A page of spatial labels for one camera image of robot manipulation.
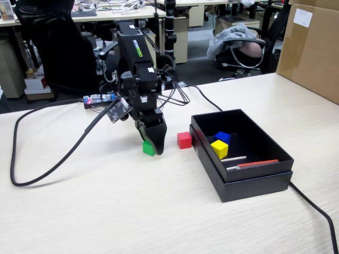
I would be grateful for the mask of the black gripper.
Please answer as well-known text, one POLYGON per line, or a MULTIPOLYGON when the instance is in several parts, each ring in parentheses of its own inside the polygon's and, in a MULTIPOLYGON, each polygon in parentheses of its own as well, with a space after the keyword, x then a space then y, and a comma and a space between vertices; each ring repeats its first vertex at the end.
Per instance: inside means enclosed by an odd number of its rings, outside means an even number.
POLYGON ((157 107, 157 93, 131 95, 132 118, 145 127, 137 127, 143 141, 147 140, 153 146, 157 155, 164 152, 164 142, 167 125, 163 123, 163 113, 157 107))

